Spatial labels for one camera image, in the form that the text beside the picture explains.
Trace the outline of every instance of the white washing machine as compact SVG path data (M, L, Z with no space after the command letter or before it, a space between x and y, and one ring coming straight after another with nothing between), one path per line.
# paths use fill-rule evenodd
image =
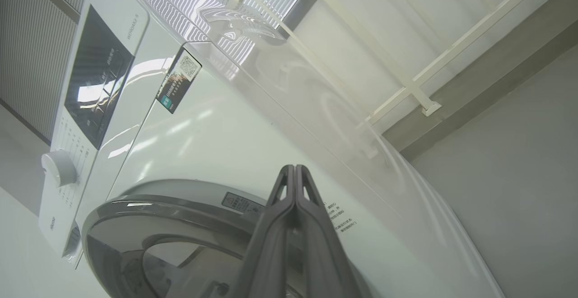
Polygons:
M372 296L503 297L440 195L258 17L85 0L42 158L52 248L113 298L227 296L279 170L303 164Z

